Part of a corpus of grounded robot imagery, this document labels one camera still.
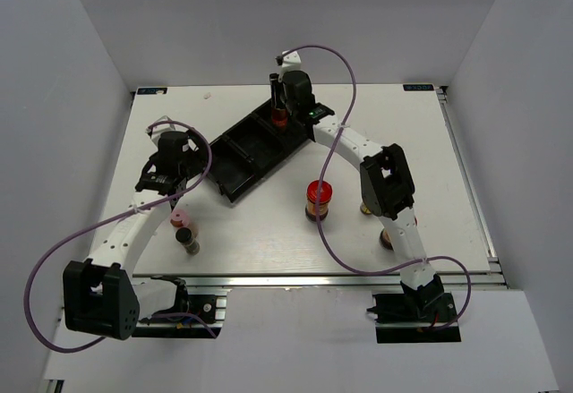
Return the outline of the yellow-capped red sauce bottle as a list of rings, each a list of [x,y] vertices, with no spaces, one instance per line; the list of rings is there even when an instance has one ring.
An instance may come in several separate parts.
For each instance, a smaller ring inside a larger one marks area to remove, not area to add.
[[[272,124],[278,129],[278,131],[283,132],[287,128],[290,113],[287,109],[287,101],[284,92],[284,86],[282,82],[280,83],[281,83],[280,98],[282,101],[282,108],[274,109],[271,107],[271,102],[270,102],[270,111],[271,111],[270,117]]]

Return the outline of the pink-capped spice jar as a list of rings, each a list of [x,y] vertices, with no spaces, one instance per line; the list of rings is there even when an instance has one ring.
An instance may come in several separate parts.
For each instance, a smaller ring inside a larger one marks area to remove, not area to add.
[[[192,230],[192,221],[183,209],[174,209],[169,218],[170,224],[175,228],[188,228]]]

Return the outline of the red-lidded sauce jar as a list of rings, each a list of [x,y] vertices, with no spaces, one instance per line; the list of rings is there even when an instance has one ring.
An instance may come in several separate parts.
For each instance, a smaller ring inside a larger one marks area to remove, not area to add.
[[[389,234],[385,228],[383,228],[381,233],[380,233],[380,243],[381,243],[381,246],[383,248],[385,248],[386,250],[390,250],[390,251],[393,250],[393,246],[392,246],[391,240],[389,238]]]
[[[329,204],[333,196],[331,185],[323,181],[319,186],[319,181],[309,183],[306,189],[305,216],[312,222],[324,220],[329,214]]]

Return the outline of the small yellow-label bottle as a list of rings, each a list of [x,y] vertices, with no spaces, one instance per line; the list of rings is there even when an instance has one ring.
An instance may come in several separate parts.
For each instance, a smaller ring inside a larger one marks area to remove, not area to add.
[[[370,216],[372,214],[371,210],[363,202],[360,205],[360,210],[366,216]]]

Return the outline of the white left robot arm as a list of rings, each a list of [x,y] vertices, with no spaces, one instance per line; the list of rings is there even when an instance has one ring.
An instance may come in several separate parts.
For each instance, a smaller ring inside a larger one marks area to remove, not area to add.
[[[141,320],[181,320],[189,310],[182,279],[159,275],[135,284],[133,272],[188,186],[202,181],[209,145],[191,130],[165,130],[155,144],[125,218],[115,222],[85,261],[71,261],[64,269],[64,321],[69,330],[125,340]]]

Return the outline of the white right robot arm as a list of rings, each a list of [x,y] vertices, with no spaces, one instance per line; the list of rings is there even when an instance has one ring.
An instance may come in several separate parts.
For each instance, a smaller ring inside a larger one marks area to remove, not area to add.
[[[414,211],[415,185],[405,152],[397,144],[382,146],[346,126],[316,102],[307,73],[294,70],[269,76],[276,124],[298,122],[309,138],[338,154],[359,173],[363,205],[383,225],[400,264],[406,313],[425,320],[444,294],[436,270],[426,259]]]

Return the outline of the black-capped pepper jar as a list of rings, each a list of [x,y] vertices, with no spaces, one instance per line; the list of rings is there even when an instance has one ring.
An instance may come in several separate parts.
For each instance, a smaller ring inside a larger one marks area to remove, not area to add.
[[[192,230],[188,227],[178,228],[175,232],[175,239],[190,255],[195,255],[200,251],[200,245]]]

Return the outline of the black three-compartment organizer tray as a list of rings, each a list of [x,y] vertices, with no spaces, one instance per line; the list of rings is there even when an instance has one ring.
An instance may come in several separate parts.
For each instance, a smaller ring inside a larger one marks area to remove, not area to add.
[[[208,178],[234,203],[308,141],[300,123],[291,121],[284,131],[272,123],[268,100],[210,144]]]

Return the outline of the black logo sticker left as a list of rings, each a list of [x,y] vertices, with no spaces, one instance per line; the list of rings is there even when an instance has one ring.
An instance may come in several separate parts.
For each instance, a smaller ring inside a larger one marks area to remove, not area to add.
[[[136,90],[137,96],[147,96],[147,95],[165,95],[167,93],[167,87],[143,87]]]

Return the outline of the black logo sticker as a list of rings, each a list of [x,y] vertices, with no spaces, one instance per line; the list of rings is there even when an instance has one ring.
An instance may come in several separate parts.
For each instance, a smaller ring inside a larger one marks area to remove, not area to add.
[[[406,83],[403,85],[404,91],[434,91],[432,84],[412,84]]]
[[[136,90],[137,96],[147,96],[147,95],[165,95],[167,93],[167,87],[143,87]]]

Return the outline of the black logo sticker right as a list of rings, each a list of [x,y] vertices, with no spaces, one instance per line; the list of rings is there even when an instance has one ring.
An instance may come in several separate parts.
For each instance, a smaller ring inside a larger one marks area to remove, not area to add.
[[[406,83],[403,85],[404,91],[434,91],[432,84],[412,84]]]

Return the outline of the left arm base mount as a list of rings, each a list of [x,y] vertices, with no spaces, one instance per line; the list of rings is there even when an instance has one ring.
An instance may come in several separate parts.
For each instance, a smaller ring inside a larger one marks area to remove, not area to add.
[[[133,291],[140,306],[133,337],[215,339],[222,330],[227,298],[220,292],[170,276],[145,278]]]

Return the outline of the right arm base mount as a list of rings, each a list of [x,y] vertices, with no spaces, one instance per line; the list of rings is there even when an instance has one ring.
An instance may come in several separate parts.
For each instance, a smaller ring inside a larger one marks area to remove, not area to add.
[[[422,312],[402,294],[376,294],[366,309],[375,324],[378,344],[459,343],[457,309],[451,293],[444,294]]]

